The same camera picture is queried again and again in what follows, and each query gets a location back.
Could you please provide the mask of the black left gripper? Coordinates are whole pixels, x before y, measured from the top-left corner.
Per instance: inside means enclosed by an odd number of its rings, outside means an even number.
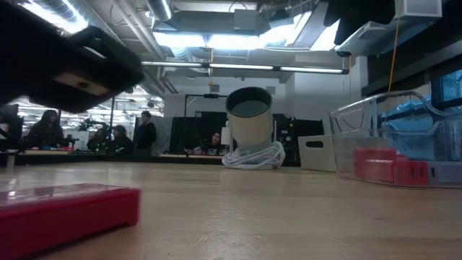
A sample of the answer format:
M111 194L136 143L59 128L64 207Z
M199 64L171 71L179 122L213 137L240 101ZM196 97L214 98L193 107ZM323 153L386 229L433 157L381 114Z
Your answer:
M100 28L64 35L26 8L1 3L2 105L27 96L80 113L143 79L139 57Z

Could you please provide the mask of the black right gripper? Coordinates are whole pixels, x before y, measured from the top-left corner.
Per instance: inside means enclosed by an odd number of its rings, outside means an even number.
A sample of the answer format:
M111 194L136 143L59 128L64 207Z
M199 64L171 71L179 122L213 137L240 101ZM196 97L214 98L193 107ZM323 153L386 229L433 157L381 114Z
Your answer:
M367 22L388 24L396 14L394 0L329 0L323 24L338 22L334 44L340 46L355 31L355 25Z

